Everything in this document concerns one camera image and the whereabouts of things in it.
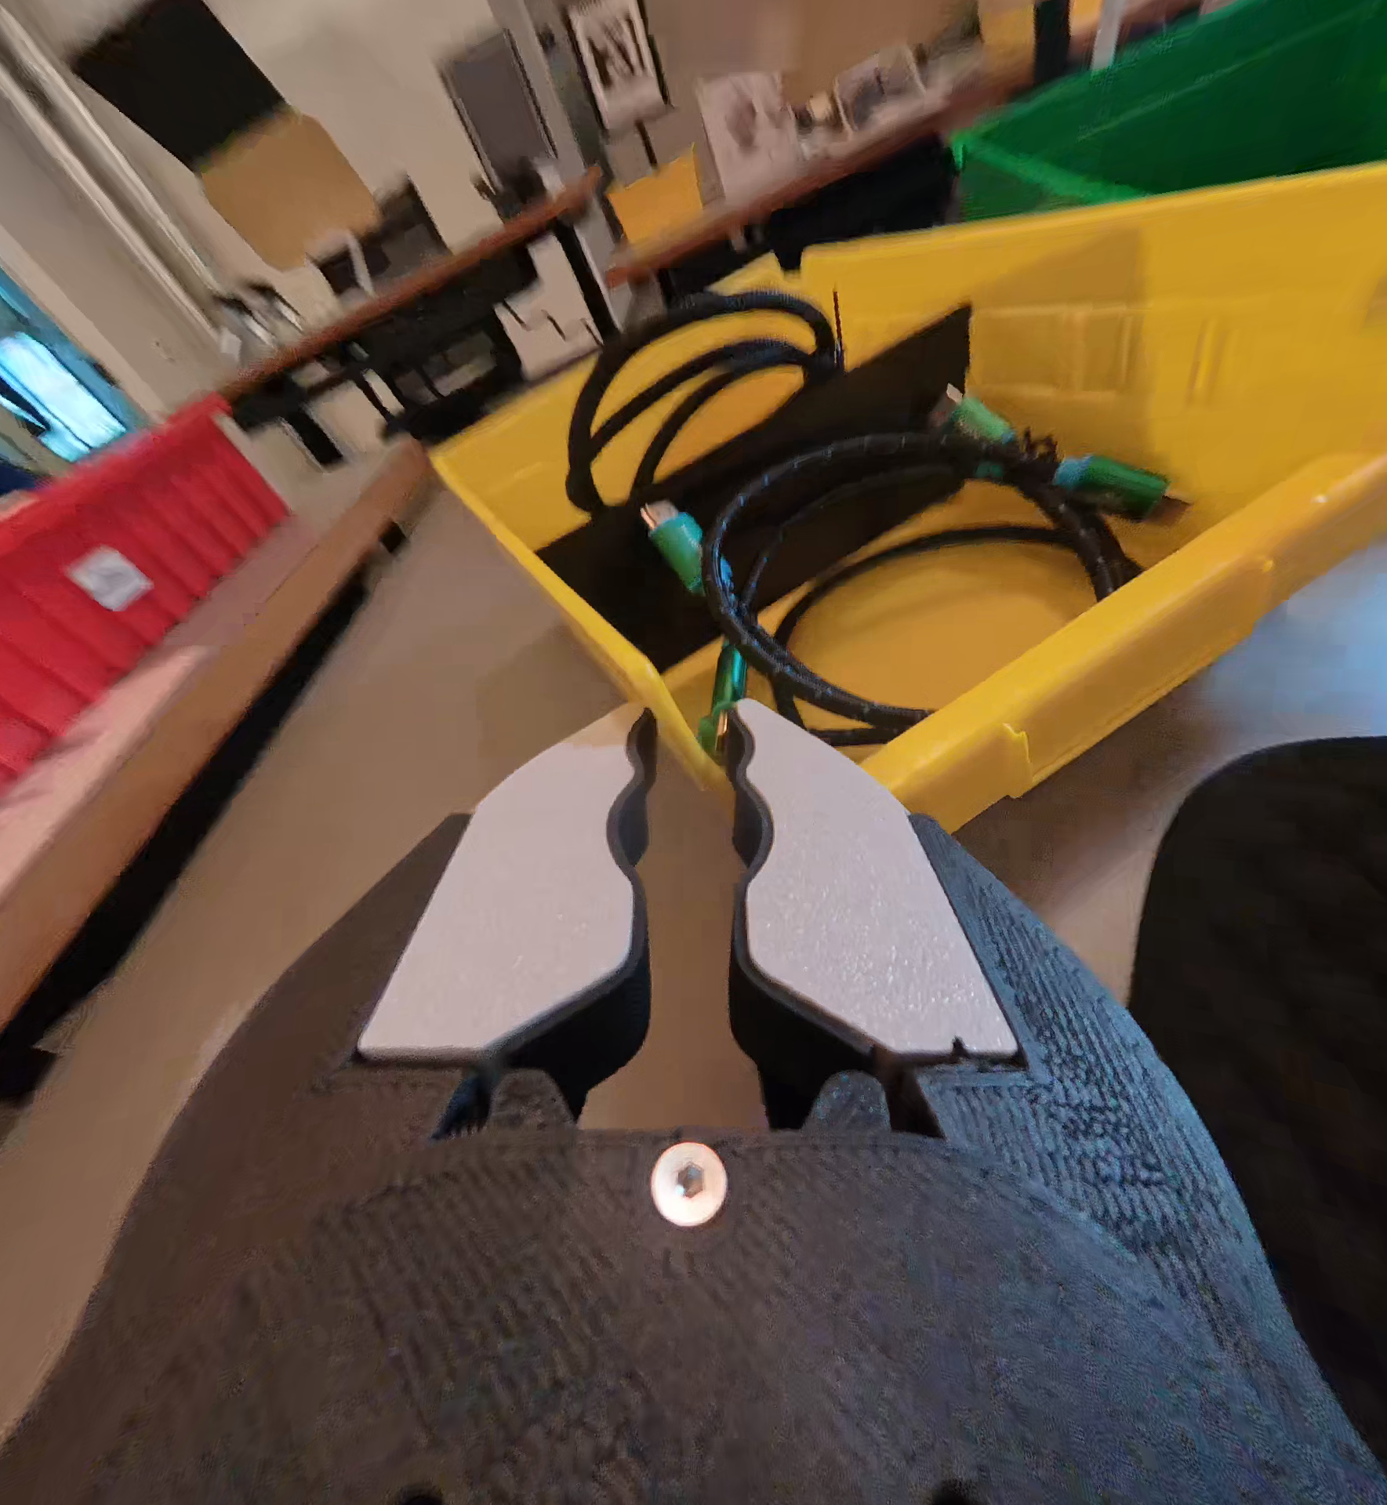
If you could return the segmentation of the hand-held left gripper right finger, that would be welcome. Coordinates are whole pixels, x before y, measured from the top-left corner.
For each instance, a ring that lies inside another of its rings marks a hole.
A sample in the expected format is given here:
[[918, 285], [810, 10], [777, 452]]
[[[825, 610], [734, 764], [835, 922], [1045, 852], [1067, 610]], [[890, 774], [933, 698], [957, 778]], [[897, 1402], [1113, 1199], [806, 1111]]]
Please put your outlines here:
[[979, 958], [912, 812], [761, 703], [723, 725], [734, 794], [732, 1035], [792, 1133], [858, 1072], [923, 1128], [923, 1072], [1024, 1072], [1014, 995]]

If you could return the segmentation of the green plastic bin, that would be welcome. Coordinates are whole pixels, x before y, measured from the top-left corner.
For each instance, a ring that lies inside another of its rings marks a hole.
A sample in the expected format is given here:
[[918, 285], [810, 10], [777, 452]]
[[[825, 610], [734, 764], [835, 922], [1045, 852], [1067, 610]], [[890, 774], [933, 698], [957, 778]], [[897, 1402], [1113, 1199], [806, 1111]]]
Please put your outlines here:
[[1166, 22], [957, 135], [960, 217], [1387, 168], [1387, 0]]

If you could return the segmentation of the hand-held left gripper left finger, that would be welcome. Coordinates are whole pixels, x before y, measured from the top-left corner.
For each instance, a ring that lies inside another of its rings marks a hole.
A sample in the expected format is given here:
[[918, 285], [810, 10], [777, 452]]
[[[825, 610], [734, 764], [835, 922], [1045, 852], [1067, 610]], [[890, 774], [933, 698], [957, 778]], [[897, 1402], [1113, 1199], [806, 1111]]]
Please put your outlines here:
[[503, 774], [362, 1028], [366, 1069], [544, 1072], [579, 1122], [654, 1028], [644, 797], [655, 718], [615, 706]]

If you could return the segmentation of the red plastic bin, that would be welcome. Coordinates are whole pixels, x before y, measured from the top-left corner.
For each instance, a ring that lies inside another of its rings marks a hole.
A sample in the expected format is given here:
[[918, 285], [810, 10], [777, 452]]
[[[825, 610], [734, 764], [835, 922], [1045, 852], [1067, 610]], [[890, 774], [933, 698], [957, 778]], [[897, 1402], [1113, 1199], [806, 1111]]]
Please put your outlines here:
[[200, 394], [0, 515], [0, 797], [286, 522]]

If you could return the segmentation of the yellow plastic bin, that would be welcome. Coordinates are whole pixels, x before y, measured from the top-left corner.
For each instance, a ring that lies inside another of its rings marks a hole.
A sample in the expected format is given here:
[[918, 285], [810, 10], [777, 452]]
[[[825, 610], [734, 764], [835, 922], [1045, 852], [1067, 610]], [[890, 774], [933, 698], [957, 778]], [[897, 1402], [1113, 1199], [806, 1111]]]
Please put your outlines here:
[[[852, 240], [799, 275], [747, 260], [723, 293], [810, 301], [846, 366], [971, 306], [968, 379], [933, 433], [846, 446], [872, 482], [813, 498], [838, 461], [799, 459], [744, 485], [703, 551], [719, 642], [675, 669], [535, 556], [587, 522], [569, 433], [595, 362], [432, 459], [703, 784], [723, 784], [713, 740], [747, 686], [810, 703], [799, 729], [960, 832], [1387, 528], [1387, 168]], [[754, 333], [813, 350], [777, 310], [709, 320], [634, 352], [595, 421]], [[662, 474], [799, 386], [732, 386]], [[591, 461], [611, 506], [675, 401]]]

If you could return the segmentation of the tan and black board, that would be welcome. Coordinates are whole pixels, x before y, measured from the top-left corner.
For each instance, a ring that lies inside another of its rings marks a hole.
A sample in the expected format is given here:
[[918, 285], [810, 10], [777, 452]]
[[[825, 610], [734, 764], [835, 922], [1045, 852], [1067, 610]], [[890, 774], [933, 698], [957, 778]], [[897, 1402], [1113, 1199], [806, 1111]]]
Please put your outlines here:
[[135, 8], [76, 57], [76, 73], [193, 173], [215, 212], [266, 266], [301, 266], [385, 228], [337, 135], [286, 105], [200, 0]]

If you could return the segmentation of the brown wooden desk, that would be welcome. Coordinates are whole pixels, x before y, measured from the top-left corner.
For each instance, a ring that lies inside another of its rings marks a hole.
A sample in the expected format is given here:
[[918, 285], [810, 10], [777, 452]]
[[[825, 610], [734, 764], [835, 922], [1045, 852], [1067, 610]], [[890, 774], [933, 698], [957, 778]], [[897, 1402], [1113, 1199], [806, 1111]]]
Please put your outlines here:
[[419, 441], [304, 482], [293, 517], [0, 797], [0, 1028], [424, 485]]

